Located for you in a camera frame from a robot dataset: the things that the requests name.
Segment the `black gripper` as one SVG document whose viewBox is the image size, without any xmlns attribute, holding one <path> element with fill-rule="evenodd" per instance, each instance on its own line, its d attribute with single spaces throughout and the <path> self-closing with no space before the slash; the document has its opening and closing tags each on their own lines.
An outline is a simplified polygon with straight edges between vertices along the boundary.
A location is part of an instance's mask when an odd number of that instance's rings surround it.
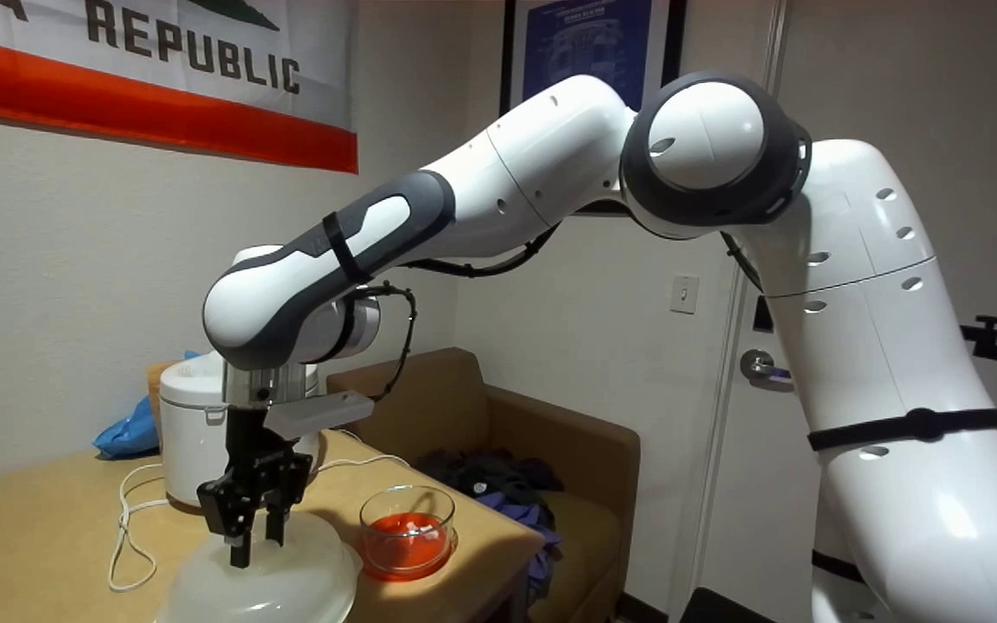
<svg viewBox="0 0 997 623">
<path fill-rule="evenodd" d="M 228 563 L 248 567 L 254 520 L 268 512 L 268 541 L 284 542 L 303 501 L 313 457 L 262 427 L 262 408 L 233 408 L 225 427 L 228 466 L 197 487 L 212 532 L 228 532 Z"/>
</svg>

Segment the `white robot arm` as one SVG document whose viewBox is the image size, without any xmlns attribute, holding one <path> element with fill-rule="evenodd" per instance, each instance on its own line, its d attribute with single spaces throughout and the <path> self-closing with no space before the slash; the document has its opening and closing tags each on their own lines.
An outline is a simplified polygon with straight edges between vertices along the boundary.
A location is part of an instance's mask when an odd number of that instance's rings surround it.
<svg viewBox="0 0 997 623">
<path fill-rule="evenodd" d="M 372 281 L 498 256 L 613 202 L 637 220 L 578 295 L 657 327 L 640 239 L 746 249 L 817 460 L 803 545 L 723 549 L 722 596 L 799 623 L 997 623 L 997 405 L 920 216 L 885 157 L 815 138 L 737 76 L 682 76 L 644 108 L 567 76 L 438 161 L 238 256 L 205 295 L 225 362 L 269 375 L 366 339 Z"/>
</svg>

